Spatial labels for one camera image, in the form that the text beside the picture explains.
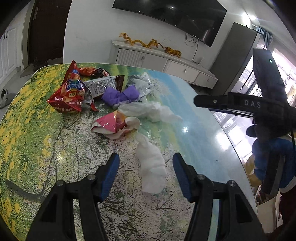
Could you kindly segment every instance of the glossy table surface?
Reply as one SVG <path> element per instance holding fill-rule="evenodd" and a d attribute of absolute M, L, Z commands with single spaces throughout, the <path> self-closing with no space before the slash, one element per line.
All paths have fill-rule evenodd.
<path fill-rule="evenodd" d="M 83 108 L 79 114 L 60 114 L 46 100 L 57 90 L 69 64 L 37 71 L 17 94 L 0 125 L 0 214 L 19 240 L 26 234 L 42 201 L 59 179 L 78 181 L 96 171 L 112 152 L 120 167 L 111 193 L 99 204 L 110 240 L 182 240 L 193 210 L 180 190 L 172 156 L 180 152 L 197 173 L 213 181 L 235 180 L 253 209 L 255 199 L 244 168 L 214 116 L 193 104 L 195 91 L 184 80 L 162 72 L 113 64 L 78 64 L 102 67 L 111 75 L 142 74 L 153 83 L 149 101 L 167 105 L 183 122 L 152 123 L 141 119 L 140 133 L 158 146 L 166 162 L 166 187 L 160 194 L 141 192 L 139 162 L 135 158 L 135 131 L 118 140 L 90 132 L 91 123 L 112 112 L 97 102 L 99 112 Z M 218 203 L 214 203 L 211 234 L 215 239 Z M 83 240 L 79 203 L 74 202 L 75 228 Z"/>

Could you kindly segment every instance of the purple crumpled paper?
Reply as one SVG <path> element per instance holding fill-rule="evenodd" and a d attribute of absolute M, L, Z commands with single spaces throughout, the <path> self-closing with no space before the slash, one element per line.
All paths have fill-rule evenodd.
<path fill-rule="evenodd" d="M 139 99 L 139 91 L 134 85 L 126 88 L 123 92 L 119 92 L 112 87 L 107 87 L 102 96 L 102 100 L 110 106 L 121 103 L 131 103 Z"/>

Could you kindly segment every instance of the screw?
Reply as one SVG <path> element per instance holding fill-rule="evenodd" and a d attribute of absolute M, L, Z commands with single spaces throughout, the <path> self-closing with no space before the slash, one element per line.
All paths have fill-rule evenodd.
<path fill-rule="evenodd" d="M 94 180 L 96 178 L 96 175 L 95 174 L 89 174 L 88 176 L 87 176 L 87 179 L 88 180 Z"/>
<path fill-rule="evenodd" d="M 198 175 L 197 175 L 197 178 L 198 178 L 199 180 L 204 180 L 204 179 L 205 179 L 205 175 L 203 175 L 203 174 L 198 174 Z"/>
<path fill-rule="evenodd" d="M 56 182 L 56 185 L 57 185 L 58 187 L 63 186 L 63 184 L 64 184 L 64 181 L 63 181 L 63 180 L 58 180 L 58 181 Z"/>
<path fill-rule="evenodd" d="M 233 180 L 230 180 L 230 181 L 228 181 L 229 182 L 229 185 L 230 186 L 232 186 L 232 187 L 234 187 L 237 183 L 235 182 L 235 181 L 233 181 Z"/>

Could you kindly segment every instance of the dragon figurine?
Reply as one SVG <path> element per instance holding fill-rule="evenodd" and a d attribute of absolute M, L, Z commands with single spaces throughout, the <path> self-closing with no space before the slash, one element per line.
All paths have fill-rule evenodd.
<path fill-rule="evenodd" d="M 160 43 L 158 43 L 163 49 L 165 49 L 165 52 L 168 53 L 169 55 L 175 55 L 178 58 L 181 58 L 181 51 L 180 50 L 174 50 L 170 47 L 163 47 Z"/>
<path fill-rule="evenodd" d="M 158 48 L 158 45 L 160 45 L 163 49 L 165 49 L 165 53 L 168 53 L 169 55 L 175 55 L 178 58 L 180 58 L 182 55 L 181 51 L 174 50 L 170 47 L 163 47 L 160 43 L 157 43 L 157 41 L 153 38 L 151 38 L 151 41 L 148 44 L 145 44 L 143 41 L 139 39 L 131 40 L 131 38 L 126 33 L 120 33 L 119 37 L 123 37 L 125 39 L 125 42 L 129 42 L 131 45 L 134 45 L 134 43 L 140 43 L 141 46 L 149 49 L 151 49 L 151 46 L 155 46 L 156 48 Z"/>

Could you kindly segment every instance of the television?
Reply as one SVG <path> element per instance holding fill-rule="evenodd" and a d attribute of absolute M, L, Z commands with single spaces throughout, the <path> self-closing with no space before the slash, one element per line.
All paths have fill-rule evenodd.
<path fill-rule="evenodd" d="M 115 0 L 113 8 L 159 19 L 210 47 L 226 14 L 217 0 Z"/>

